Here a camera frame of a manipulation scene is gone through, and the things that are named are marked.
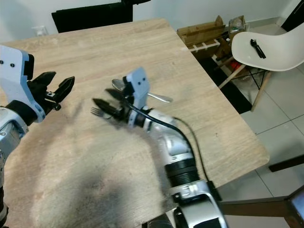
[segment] wooden table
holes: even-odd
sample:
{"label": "wooden table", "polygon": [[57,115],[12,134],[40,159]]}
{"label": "wooden table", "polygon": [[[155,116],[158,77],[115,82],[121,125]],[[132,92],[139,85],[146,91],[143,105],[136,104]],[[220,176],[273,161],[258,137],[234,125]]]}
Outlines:
{"label": "wooden table", "polygon": [[35,76],[57,71],[50,91],[76,77],[62,109],[30,126],[7,160],[4,190],[12,228],[130,228],[174,207],[157,148],[142,129],[90,114],[92,97],[111,99],[104,91],[111,80],[139,66],[151,92],[174,99],[168,104],[149,98],[149,106],[194,128],[217,187],[268,162],[255,134],[163,19],[5,45],[34,55]]}

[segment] tile floor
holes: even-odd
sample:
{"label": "tile floor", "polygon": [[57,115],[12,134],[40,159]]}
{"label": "tile floor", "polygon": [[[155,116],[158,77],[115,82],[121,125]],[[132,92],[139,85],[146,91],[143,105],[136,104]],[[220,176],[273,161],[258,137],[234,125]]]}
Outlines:
{"label": "tile floor", "polygon": [[[277,25],[251,31],[269,35],[284,33]],[[258,89],[250,77],[235,79],[234,83],[249,101],[255,99]],[[241,115],[270,153],[269,164],[304,154],[303,97],[304,64],[286,72],[274,72],[255,111]],[[304,185],[304,164],[273,173],[268,169],[269,164],[220,187],[223,199],[284,196]],[[227,220],[230,228],[289,227],[283,218],[227,216]]]}

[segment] power outlet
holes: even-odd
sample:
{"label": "power outlet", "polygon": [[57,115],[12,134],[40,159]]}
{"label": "power outlet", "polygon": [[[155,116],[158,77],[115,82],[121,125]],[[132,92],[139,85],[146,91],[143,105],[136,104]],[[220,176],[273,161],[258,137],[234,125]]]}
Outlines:
{"label": "power outlet", "polygon": [[32,27],[36,37],[42,37],[48,35],[48,31],[44,25]]}

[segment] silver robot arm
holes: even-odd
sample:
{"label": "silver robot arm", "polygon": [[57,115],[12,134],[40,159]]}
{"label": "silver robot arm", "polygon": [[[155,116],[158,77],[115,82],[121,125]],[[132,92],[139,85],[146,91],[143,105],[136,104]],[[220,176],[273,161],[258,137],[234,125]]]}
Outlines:
{"label": "silver robot arm", "polygon": [[164,126],[167,123],[177,127],[175,119],[147,107],[150,85],[144,69],[139,68],[128,74],[123,82],[125,87],[121,91],[106,89],[115,99],[120,100],[121,106],[112,107],[102,99],[93,101],[102,112],[118,121],[125,121],[129,128],[142,127],[158,145],[171,183],[171,195],[178,203],[174,211],[177,228],[227,228],[216,201],[215,189],[199,177],[189,141],[176,130]]}
{"label": "silver robot arm", "polygon": [[74,77],[65,79],[55,92],[47,86],[55,72],[33,78],[34,57],[18,49],[0,46],[0,86],[8,104],[0,106],[0,227],[6,222],[8,207],[3,202],[4,166],[33,122],[42,122],[71,91]]}

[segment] black cable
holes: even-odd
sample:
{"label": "black cable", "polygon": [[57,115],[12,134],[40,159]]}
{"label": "black cable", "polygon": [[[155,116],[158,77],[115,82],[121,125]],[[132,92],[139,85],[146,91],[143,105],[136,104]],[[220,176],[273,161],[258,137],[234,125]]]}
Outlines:
{"label": "black cable", "polygon": [[198,139],[197,139],[197,137],[196,137],[196,135],[195,135],[195,133],[194,133],[194,130],[190,127],[190,125],[189,125],[186,121],[184,121],[184,120],[182,120],[182,119],[180,119],[180,118],[178,118],[178,117],[174,117],[174,119],[176,119],[176,120],[178,120],[178,121],[181,121],[181,122],[190,130],[190,132],[191,132],[191,134],[192,134],[192,136],[193,136],[193,138],[194,138],[196,147],[197,147],[197,149],[198,149],[199,155],[200,155],[199,158],[200,158],[200,162],[201,162],[201,165],[202,165],[202,168],[203,168],[204,175],[205,175],[205,177],[206,177],[206,180],[209,182],[210,180],[209,180],[209,177],[208,177],[208,175],[207,175],[207,173],[206,173],[205,165],[204,165],[204,162],[203,162],[203,157],[202,157],[202,155],[201,155],[201,153],[200,153],[199,141],[198,141]]}
{"label": "black cable", "polygon": [[193,148],[192,148],[192,146],[191,146],[191,143],[189,142],[189,140],[188,140],[188,138],[186,137],[186,135],[185,135],[179,128],[177,128],[176,126],[173,126],[173,125],[171,125],[171,124],[169,124],[169,123],[166,123],[166,122],[164,122],[164,121],[161,121],[161,120],[159,120],[159,119],[156,119],[156,118],[154,118],[154,117],[152,117],[152,116],[150,116],[150,115],[144,113],[142,110],[136,108],[134,105],[132,105],[131,103],[129,103],[127,99],[125,99],[125,103],[129,106],[129,108],[131,108],[132,110],[134,110],[134,111],[137,112],[138,114],[143,115],[143,116],[146,117],[147,119],[149,119],[149,120],[151,120],[151,121],[153,121],[153,122],[155,122],[155,123],[157,123],[157,124],[160,124],[160,125],[163,125],[163,126],[165,126],[165,127],[171,128],[172,130],[175,130],[175,131],[177,131],[179,134],[181,134],[182,137],[184,137],[184,139],[186,140],[186,143],[187,143],[187,145],[189,146],[189,148],[190,148],[190,150],[191,150],[191,152],[192,152],[192,154],[193,154],[193,159],[195,160],[195,156],[194,156],[194,152],[193,152]]}

